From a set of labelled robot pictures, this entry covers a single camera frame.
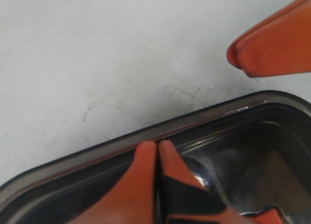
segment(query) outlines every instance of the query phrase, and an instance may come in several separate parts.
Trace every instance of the stainless steel tray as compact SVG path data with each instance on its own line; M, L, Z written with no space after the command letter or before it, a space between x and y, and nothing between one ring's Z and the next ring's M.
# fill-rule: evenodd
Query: stainless steel tray
M239 212L277 205L289 222L311 223L311 105L279 91L221 103L27 171L0 188L0 223L66 223L113 187L137 143L163 138Z

